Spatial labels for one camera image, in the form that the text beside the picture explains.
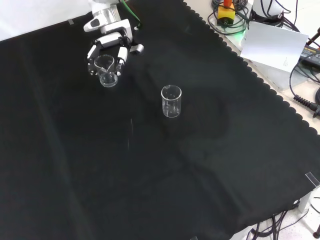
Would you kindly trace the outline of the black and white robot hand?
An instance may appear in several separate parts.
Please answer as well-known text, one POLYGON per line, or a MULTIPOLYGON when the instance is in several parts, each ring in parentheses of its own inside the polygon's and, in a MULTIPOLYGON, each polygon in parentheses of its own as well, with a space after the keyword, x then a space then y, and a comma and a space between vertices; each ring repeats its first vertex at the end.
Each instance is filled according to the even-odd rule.
POLYGON ((127 61, 128 54, 140 54, 144 50, 142 44, 134 41, 131 24, 128 19, 107 23, 101 16, 94 17, 83 27, 85 32, 101 30, 102 36, 97 38, 87 54, 87 66, 90 75, 97 75, 98 71, 94 61, 102 50, 119 46, 116 61, 112 62, 115 69, 112 71, 118 77, 123 73, 123 67, 127 61))

